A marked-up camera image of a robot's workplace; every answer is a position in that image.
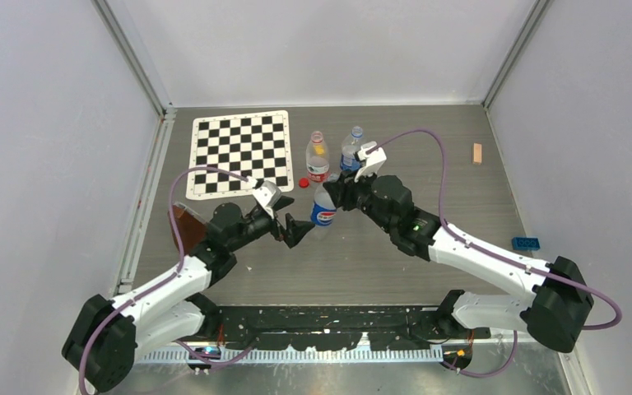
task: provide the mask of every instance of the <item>plastic bottle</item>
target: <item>plastic bottle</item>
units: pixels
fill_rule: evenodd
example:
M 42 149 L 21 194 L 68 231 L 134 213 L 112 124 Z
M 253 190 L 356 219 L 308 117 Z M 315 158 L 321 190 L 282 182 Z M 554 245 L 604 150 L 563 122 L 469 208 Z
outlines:
M 329 161 L 330 155 L 323 133 L 319 131 L 311 133 L 311 141 L 306 147 L 306 170 L 309 173 L 309 179 L 316 183 L 325 181 L 330 170 Z
M 338 174 L 331 174 L 328 181 L 335 181 Z M 314 208 L 311 210 L 311 221 L 317 226 L 330 226 L 333 223 L 333 217 L 336 215 L 336 205 L 331 200 L 331 195 L 326 192 L 323 185 L 316 188 L 314 194 Z
M 342 141 L 342 155 L 340 157 L 340 170 L 357 171 L 360 162 L 355 159 L 355 153 L 360 150 L 365 132 L 359 126 L 355 126 L 352 132 Z

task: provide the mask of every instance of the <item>table surface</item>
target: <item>table surface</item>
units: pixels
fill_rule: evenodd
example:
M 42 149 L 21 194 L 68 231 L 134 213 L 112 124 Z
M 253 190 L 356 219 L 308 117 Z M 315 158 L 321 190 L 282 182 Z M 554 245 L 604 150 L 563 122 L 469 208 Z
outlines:
M 178 262 L 170 235 L 167 196 L 170 183 L 188 168 L 192 123 L 195 118 L 247 114 L 284 108 L 179 109 L 170 136 L 156 198 L 142 246 L 135 286 L 158 276 Z M 413 128 L 435 130 L 448 152 L 445 215 L 471 235 L 511 249 L 510 240 L 524 235 L 507 176 L 484 109 L 479 105 L 367 106 L 286 108 L 295 181 L 305 176 L 309 135 L 320 130 L 337 169 L 340 144 L 355 125 L 368 141 L 382 141 Z M 472 163 L 473 144 L 483 146 L 483 163 Z M 441 157 L 435 141 L 424 134 L 403 137 L 385 149 L 380 175 L 395 174 L 413 193 L 413 201 L 438 213 Z M 315 187 L 295 186 L 285 193 L 296 202 L 281 210 L 308 220 Z M 184 199 L 185 182 L 175 198 L 205 219 L 222 202 L 244 211 L 251 197 L 203 202 Z M 325 235 L 308 234 L 294 249 L 270 237 L 236 252 L 238 263 L 205 294 L 215 303 L 230 304 L 438 304 L 452 289 L 480 294 L 500 293 L 485 281 L 453 267 L 428 263 L 397 251 L 369 218 L 358 211 L 338 212 Z

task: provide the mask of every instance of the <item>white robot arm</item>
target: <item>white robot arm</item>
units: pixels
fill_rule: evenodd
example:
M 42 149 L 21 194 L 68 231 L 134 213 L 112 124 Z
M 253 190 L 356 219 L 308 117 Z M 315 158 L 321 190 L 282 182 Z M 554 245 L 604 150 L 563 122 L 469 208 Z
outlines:
M 463 328 L 510 329 L 528 332 L 552 350 L 572 351 L 593 298 L 541 273 L 584 284 L 575 263 L 562 257 L 553 263 L 525 257 L 471 236 L 453 224 L 443 224 L 439 217 L 415 206 L 411 191 L 398 177 L 376 174 L 386 155 L 382 148 L 371 151 L 375 147 L 376 142 L 362 146 L 357 153 L 362 166 L 356 173 L 343 172 L 338 180 L 323 185 L 336 207 L 359 209 L 408 255 L 455 267 L 507 292 L 474 295 L 451 290 L 438 310 L 443 330 L 453 336 Z
M 109 322 L 86 360 L 86 379 L 99 391 L 106 392 L 116 386 L 134 361 L 148 352 L 182 337 L 216 331 L 219 309 L 201 292 L 234 267 L 235 250 L 268 233 L 292 248 L 314 227 L 309 221 L 295 221 L 290 214 L 285 215 L 283 226 L 277 211 L 294 199 L 282 196 L 269 181 L 249 178 L 249 182 L 254 188 L 255 208 L 244 216 L 234 203 L 218 206 L 207 223 L 207 235 L 184 257 L 182 268 L 172 267 L 111 300 L 96 295 L 84 303 L 62 349 L 64 358 L 76 368 L 86 343 L 103 319 L 135 300 Z M 137 301 L 136 295 L 151 288 L 155 290 Z

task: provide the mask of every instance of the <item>chessboard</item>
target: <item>chessboard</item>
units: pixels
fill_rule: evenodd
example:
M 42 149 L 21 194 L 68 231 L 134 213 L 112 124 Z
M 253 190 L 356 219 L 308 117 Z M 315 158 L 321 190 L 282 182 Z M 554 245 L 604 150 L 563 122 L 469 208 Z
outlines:
M 286 111 L 197 118 L 193 122 L 190 168 L 212 166 L 272 181 L 282 192 L 294 188 Z M 188 175 L 186 198 L 207 200 L 250 195 L 250 185 L 227 174 Z

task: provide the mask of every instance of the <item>blue block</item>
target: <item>blue block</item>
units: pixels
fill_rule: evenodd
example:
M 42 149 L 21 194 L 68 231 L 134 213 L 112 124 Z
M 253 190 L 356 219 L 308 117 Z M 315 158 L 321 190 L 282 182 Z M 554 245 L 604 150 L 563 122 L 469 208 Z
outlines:
M 536 237 L 513 237 L 513 249 L 515 251 L 537 251 L 539 239 Z

